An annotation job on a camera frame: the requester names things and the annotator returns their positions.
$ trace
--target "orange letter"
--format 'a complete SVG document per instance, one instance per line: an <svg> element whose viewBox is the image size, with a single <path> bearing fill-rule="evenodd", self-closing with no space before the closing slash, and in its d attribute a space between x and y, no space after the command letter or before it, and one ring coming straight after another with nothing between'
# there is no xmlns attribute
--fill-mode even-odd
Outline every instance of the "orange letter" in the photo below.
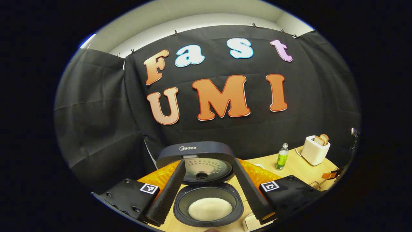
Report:
<svg viewBox="0 0 412 232"><path fill-rule="evenodd" d="M160 93L154 92L147 96L150 102L150 107L152 108L152 113L156 121L163 125L172 125L179 120L179 106L176 100L176 93L178 89L176 87L169 88L163 92L167 99L169 100L170 115L164 116L162 109L160 108L159 98Z"/></svg>
<svg viewBox="0 0 412 232"><path fill-rule="evenodd" d="M197 90L200 103L200 114L197 118L200 121L212 120L215 114L210 111L209 103L215 109L219 117L223 118L230 101L230 110L227 113L230 117L241 117L250 114L250 109L246 106L244 84L246 77L233 75L227 78L223 92L209 79L202 79L193 82L192 87Z"/></svg>
<svg viewBox="0 0 412 232"><path fill-rule="evenodd" d="M147 70L147 81L146 85L151 85L154 82L158 81L160 78L162 78L162 74L157 71L157 68L160 70L164 69L164 59L162 57L167 57L169 56L169 51L168 50L163 50L156 55L150 57L149 59L145 60L143 63L146 65L146 70Z"/></svg>
<svg viewBox="0 0 412 232"><path fill-rule="evenodd" d="M266 80L270 82L270 88L272 89L272 105L270 105L270 110L273 112L285 110L288 104L286 104L283 94L284 76L270 74L266 76Z"/></svg>

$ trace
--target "rice cooker lid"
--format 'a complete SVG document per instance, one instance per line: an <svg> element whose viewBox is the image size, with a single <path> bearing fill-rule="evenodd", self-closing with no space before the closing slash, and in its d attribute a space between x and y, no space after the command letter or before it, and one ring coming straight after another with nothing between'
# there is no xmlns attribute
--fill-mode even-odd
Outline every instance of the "rice cooker lid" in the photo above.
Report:
<svg viewBox="0 0 412 232"><path fill-rule="evenodd" d="M184 159L185 185L211 185L233 177L236 157L232 149L223 143L203 141L175 144L164 148L156 161L157 168Z"/></svg>

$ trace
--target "rice cooker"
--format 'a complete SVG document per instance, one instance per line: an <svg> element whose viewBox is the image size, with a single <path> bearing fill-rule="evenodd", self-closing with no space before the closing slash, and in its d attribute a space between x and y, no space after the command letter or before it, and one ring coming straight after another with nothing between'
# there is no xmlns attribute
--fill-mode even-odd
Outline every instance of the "rice cooker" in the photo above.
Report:
<svg viewBox="0 0 412 232"><path fill-rule="evenodd" d="M225 181L233 176L235 159L232 149L220 142L191 142L164 148L156 161L162 168L184 159L186 174L183 187L176 195L173 213L182 223L195 227L228 225L243 214L243 203L236 189ZM218 220L199 221L189 214L189 206L203 198L220 198L230 203L232 212Z"/></svg>

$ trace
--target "rice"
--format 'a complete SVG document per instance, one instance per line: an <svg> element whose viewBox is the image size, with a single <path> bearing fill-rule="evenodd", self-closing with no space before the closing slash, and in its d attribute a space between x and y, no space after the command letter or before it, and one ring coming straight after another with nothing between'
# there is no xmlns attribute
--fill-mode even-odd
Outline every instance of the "rice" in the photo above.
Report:
<svg viewBox="0 0 412 232"><path fill-rule="evenodd" d="M189 215L198 221L215 221L232 212L229 202L215 197L203 198L189 206Z"/></svg>

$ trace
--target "bread slice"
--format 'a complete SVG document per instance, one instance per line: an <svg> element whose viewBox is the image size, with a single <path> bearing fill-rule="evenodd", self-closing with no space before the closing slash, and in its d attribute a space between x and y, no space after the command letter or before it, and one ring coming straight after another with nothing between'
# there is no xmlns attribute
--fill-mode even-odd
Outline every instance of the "bread slice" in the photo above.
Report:
<svg viewBox="0 0 412 232"><path fill-rule="evenodd" d="M322 138L323 140L325 140L325 142L326 142L325 145L327 145L327 144L328 144L328 141L329 141L329 137L328 137L327 135L325 135L325 134L321 134L321 138Z"/></svg>
<svg viewBox="0 0 412 232"><path fill-rule="evenodd" d="M323 138L315 136L315 143L321 145L321 146L325 146L326 145L326 141L323 140Z"/></svg>

